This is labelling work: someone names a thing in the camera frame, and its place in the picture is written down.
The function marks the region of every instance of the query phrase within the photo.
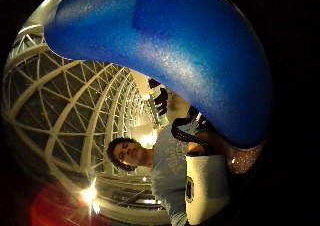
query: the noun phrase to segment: blue curved surface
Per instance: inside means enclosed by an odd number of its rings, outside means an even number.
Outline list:
[[[44,32],[63,57],[156,79],[238,147],[266,135],[270,69],[249,23],[225,0],[63,0]]]

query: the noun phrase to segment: white bag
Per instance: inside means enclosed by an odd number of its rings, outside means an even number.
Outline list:
[[[229,202],[226,160],[223,155],[186,156],[186,213],[190,225],[217,214]]]

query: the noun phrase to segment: dark hair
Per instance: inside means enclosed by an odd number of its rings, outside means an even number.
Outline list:
[[[124,142],[136,142],[134,139],[132,138],[116,138],[114,140],[112,140],[109,143],[108,149],[107,149],[107,156],[109,158],[109,160],[111,161],[111,163],[118,169],[122,169],[125,170],[127,172],[133,171],[135,170],[137,167],[135,166],[129,166],[126,165],[124,163],[121,163],[113,154],[114,148],[119,144],[119,143],[124,143]]]

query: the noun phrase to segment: light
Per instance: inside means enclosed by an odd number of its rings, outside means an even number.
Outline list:
[[[150,95],[149,94],[145,94],[145,95],[142,96],[142,99],[143,100],[148,100],[148,99],[150,99]]]
[[[156,204],[156,200],[154,199],[144,199],[143,202],[145,204]]]
[[[97,197],[97,190],[95,189],[96,178],[92,181],[89,188],[81,191],[82,200],[88,205],[92,205],[93,200]]]
[[[142,145],[153,145],[155,144],[157,141],[157,134],[154,133],[154,132],[151,132],[150,134],[147,134],[147,135],[143,135],[140,139],[139,139],[139,142],[142,144]]]
[[[93,202],[93,203],[92,203],[92,208],[93,208],[93,211],[94,211],[96,214],[100,213],[100,207],[99,207],[99,205],[98,205],[96,202]]]

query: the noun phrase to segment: blue sculpture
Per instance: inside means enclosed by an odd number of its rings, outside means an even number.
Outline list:
[[[156,79],[235,146],[250,148],[266,136],[270,69],[250,24],[226,0],[63,0],[44,32],[63,57]]]

